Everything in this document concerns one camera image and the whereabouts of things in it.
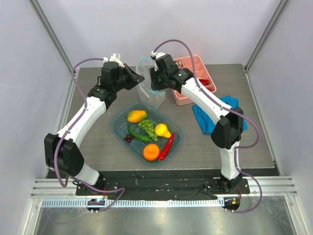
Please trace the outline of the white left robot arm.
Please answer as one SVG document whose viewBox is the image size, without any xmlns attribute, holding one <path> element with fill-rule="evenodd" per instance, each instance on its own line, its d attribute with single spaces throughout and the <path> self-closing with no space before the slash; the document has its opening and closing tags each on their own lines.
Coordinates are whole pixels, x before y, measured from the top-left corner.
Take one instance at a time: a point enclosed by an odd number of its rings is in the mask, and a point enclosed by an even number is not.
<svg viewBox="0 0 313 235">
<path fill-rule="evenodd" d="M 55 170 L 61 186 L 66 187 L 61 174 L 87 186 L 93 195 L 104 189 L 103 175 L 85 163 L 79 150 L 86 133 L 116 100 L 117 93 L 131 90 L 144 80 L 127 64 L 117 61 L 104 62 L 97 84 L 83 95 L 84 104 L 71 121 L 57 134 L 47 134 L 44 139 L 46 165 Z"/>
</svg>

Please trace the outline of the dark red cherry cluster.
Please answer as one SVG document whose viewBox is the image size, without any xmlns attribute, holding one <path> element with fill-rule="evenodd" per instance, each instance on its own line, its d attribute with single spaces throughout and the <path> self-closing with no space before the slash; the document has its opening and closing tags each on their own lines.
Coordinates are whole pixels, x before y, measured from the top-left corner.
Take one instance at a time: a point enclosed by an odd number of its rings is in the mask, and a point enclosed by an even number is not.
<svg viewBox="0 0 313 235">
<path fill-rule="evenodd" d="M 124 140 L 127 141 L 127 142 L 131 142 L 133 138 L 134 138 L 134 137 L 133 137 L 132 135 L 127 134 L 127 135 L 124 137 Z"/>
</svg>

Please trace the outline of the blue folded cloth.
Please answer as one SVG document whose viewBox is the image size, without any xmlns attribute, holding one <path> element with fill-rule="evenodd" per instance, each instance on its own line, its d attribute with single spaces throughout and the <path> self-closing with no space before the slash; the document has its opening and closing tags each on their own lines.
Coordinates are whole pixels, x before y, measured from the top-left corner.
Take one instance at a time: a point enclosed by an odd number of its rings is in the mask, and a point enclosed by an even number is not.
<svg viewBox="0 0 313 235">
<path fill-rule="evenodd" d="M 221 97 L 220 100 L 230 105 L 232 108 L 239 106 L 238 99 L 230 95 Z M 202 133 L 205 135 L 211 135 L 216 126 L 213 120 L 198 105 L 193 105 L 192 110 Z"/>
</svg>

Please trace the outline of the green grape bunch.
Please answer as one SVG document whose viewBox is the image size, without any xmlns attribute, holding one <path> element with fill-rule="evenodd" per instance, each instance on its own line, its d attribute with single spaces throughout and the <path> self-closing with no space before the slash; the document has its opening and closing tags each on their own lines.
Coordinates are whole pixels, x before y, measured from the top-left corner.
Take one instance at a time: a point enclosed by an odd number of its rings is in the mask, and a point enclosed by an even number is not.
<svg viewBox="0 0 313 235">
<path fill-rule="evenodd" d="M 155 134 L 154 122 L 149 119 L 144 119 L 138 123 L 138 126 L 145 131 L 152 141 L 158 141 L 158 136 Z"/>
</svg>

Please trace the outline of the aluminium front rail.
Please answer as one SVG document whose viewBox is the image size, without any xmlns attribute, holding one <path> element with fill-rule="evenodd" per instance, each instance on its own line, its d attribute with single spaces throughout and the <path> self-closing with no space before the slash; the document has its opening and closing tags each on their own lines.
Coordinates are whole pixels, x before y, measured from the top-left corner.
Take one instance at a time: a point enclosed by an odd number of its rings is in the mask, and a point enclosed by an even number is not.
<svg viewBox="0 0 313 235">
<path fill-rule="evenodd" d="M 261 176 L 256 180 L 244 178 L 243 183 L 230 193 L 217 190 L 217 179 L 211 183 L 201 179 L 176 179 L 172 183 L 144 188 L 148 179 L 135 178 L 134 181 L 112 180 L 108 184 L 118 188 L 125 183 L 126 190 L 120 193 L 84 192 L 82 186 L 72 180 L 63 188 L 56 179 L 38 179 L 31 192 L 31 198 L 41 198 L 42 207 L 86 207 L 91 211 L 112 205 L 115 208 L 173 208 L 173 207 L 222 207 L 237 205 L 239 201 L 252 197 L 253 204 L 259 198 L 296 196 L 297 191 L 291 177 Z"/>
</svg>

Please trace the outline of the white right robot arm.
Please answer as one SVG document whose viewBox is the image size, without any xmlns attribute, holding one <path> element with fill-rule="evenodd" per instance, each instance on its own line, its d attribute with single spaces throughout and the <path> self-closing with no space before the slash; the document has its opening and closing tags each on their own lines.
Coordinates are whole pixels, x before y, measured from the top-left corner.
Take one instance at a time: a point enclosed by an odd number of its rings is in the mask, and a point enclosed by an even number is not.
<svg viewBox="0 0 313 235">
<path fill-rule="evenodd" d="M 172 56 L 163 52 L 151 53 L 154 67 L 150 68 L 151 88 L 176 90 L 196 103 L 213 121 L 213 143 L 219 148 L 222 168 L 220 185 L 224 192 L 233 193 L 242 179 L 238 169 L 237 147 L 243 132 L 243 111 L 232 109 L 212 94 L 195 77 L 195 71 L 179 68 Z"/>
</svg>

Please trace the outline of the yellow green mango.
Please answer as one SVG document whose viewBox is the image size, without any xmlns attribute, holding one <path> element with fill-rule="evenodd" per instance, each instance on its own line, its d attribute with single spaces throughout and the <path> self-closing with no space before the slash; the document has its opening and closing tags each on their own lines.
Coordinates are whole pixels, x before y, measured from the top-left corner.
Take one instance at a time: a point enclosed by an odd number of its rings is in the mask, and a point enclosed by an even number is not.
<svg viewBox="0 0 313 235">
<path fill-rule="evenodd" d="M 144 110 L 133 110 L 128 113 L 127 121 L 130 123 L 138 123 L 147 118 L 147 113 Z"/>
</svg>

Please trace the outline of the clear blue plastic tray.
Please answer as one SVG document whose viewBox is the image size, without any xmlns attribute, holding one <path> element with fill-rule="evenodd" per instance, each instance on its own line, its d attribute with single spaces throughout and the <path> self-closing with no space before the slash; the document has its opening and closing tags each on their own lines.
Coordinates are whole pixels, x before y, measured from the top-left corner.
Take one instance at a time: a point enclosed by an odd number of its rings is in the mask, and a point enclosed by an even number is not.
<svg viewBox="0 0 313 235">
<path fill-rule="evenodd" d="M 135 110 L 145 111 L 147 118 L 138 123 L 130 123 L 127 120 L 127 116 L 131 111 Z M 158 159 L 147 161 L 143 155 L 144 147 L 151 143 L 156 144 L 160 150 L 163 150 L 168 142 L 167 138 L 158 137 L 154 132 L 155 127 L 160 123 L 165 124 L 171 134 L 175 133 L 172 146 L 163 161 Z M 134 156 L 152 168 L 161 166 L 169 160 L 178 151 L 183 142 L 181 129 L 157 109 L 143 101 L 133 102 L 123 108 L 111 121 L 111 132 Z"/>
</svg>

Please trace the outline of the clear zip top bag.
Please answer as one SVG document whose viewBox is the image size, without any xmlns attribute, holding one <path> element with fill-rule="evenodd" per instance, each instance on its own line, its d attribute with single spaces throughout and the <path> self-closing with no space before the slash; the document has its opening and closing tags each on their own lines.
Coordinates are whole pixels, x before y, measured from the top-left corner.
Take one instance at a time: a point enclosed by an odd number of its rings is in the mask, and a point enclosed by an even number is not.
<svg viewBox="0 0 313 235">
<path fill-rule="evenodd" d="M 161 103 L 165 100 L 166 92 L 152 90 L 150 68 L 152 68 L 152 66 L 149 59 L 147 57 L 141 57 L 136 66 L 136 73 L 143 76 L 145 79 L 139 83 L 136 88 L 141 101 L 158 109 Z"/>
</svg>

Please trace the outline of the yellow pear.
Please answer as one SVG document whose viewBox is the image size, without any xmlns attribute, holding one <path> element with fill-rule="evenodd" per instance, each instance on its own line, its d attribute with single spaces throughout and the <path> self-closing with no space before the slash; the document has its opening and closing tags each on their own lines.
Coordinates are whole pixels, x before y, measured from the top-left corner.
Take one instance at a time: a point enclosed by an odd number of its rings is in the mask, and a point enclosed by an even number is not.
<svg viewBox="0 0 313 235">
<path fill-rule="evenodd" d="M 169 139 L 171 137 L 171 133 L 168 130 L 168 127 L 164 123 L 160 123 L 155 127 L 155 134 L 158 137 L 163 137 Z"/>
</svg>

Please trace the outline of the green chili pepper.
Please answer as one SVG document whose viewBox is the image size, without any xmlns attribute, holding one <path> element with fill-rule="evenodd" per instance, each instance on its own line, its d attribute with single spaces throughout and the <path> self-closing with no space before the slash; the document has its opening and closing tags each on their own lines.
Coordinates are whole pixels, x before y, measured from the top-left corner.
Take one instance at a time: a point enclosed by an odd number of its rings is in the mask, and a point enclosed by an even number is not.
<svg viewBox="0 0 313 235">
<path fill-rule="evenodd" d="M 140 140 L 140 141 L 142 141 L 142 142 L 149 142 L 149 141 L 150 141 L 149 136 L 146 136 L 146 135 L 143 135 L 143 134 L 140 134 L 140 133 L 135 132 L 135 131 L 130 127 L 129 124 L 127 125 L 127 129 L 128 129 L 129 134 L 132 135 L 135 139 L 138 139 L 138 140 Z"/>
</svg>

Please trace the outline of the orange tangerine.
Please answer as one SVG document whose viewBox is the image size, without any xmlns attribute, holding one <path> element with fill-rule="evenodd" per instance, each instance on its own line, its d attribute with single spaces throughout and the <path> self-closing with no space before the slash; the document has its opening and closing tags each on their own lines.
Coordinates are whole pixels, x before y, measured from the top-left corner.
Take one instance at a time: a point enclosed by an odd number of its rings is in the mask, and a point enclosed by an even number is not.
<svg viewBox="0 0 313 235">
<path fill-rule="evenodd" d="M 156 144 L 148 144 L 143 149 L 143 157 L 147 161 L 154 161 L 158 158 L 160 154 L 160 149 Z"/>
</svg>

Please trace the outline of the pink divided organizer box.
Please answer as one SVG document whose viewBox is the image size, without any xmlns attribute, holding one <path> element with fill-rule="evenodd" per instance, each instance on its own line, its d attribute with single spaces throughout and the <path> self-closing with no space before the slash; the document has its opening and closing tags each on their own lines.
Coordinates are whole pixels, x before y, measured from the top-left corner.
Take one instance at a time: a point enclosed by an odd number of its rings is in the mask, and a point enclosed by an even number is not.
<svg viewBox="0 0 313 235">
<path fill-rule="evenodd" d="M 208 86 L 205 86 L 205 87 L 207 90 L 214 93 L 217 90 L 217 88 L 216 88 L 215 83 L 213 82 L 213 79 L 211 78 L 206 66 L 204 65 L 202 59 L 198 55 L 193 55 L 193 59 L 195 62 L 197 78 L 209 80 L 210 84 Z M 192 61 L 191 61 L 190 56 L 175 58 L 174 61 L 179 68 L 187 68 L 191 72 L 193 72 L 193 66 L 192 66 Z M 183 105 L 193 103 L 193 101 L 191 99 L 189 99 L 188 97 L 184 96 L 183 94 L 181 94 L 175 90 L 172 90 L 172 94 L 173 94 L 175 102 L 178 106 L 183 106 Z"/>
</svg>

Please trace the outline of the red item in organizer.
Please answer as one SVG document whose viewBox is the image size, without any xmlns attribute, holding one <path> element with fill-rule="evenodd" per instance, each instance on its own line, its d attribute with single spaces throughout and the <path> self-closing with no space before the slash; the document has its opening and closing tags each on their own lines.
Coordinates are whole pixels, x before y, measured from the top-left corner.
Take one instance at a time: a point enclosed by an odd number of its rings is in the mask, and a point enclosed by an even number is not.
<svg viewBox="0 0 313 235">
<path fill-rule="evenodd" d="M 210 81 L 207 79 L 199 79 L 199 81 L 204 85 L 204 86 L 208 86 L 210 84 Z"/>
</svg>

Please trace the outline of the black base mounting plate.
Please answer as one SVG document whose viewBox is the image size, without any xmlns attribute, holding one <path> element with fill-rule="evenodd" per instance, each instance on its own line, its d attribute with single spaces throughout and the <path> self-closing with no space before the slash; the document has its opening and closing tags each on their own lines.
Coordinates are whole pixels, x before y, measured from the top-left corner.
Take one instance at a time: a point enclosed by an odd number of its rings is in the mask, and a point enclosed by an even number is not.
<svg viewBox="0 0 313 235">
<path fill-rule="evenodd" d="M 106 190 L 116 199 L 115 189 L 124 188 L 122 200 L 214 200 L 217 195 L 249 194 L 247 179 L 232 189 L 226 188 L 217 170 L 138 170 L 102 171 L 95 188 Z"/>
</svg>

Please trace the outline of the red chili pepper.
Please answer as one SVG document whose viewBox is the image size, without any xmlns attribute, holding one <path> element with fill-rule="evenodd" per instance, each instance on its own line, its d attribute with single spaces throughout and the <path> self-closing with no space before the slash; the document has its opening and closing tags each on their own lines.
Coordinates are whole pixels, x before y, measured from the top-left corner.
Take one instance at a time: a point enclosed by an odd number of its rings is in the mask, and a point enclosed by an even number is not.
<svg viewBox="0 0 313 235">
<path fill-rule="evenodd" d="M 169 138 L 169 140 L 167 141 L 167 143 L 165 144 L 164 148 L 162 149 L 162 151 L 160 152 L 159 156 L 158 156 L 158 160 L 159 161 L 163 161 L 166 156 L 168 155 L 171 147 L 172 147 L 172 143 L 174 141 L 175 138 L 175 133 L 173 133 L 171 135 L 171 137 Z"/>
</svg>

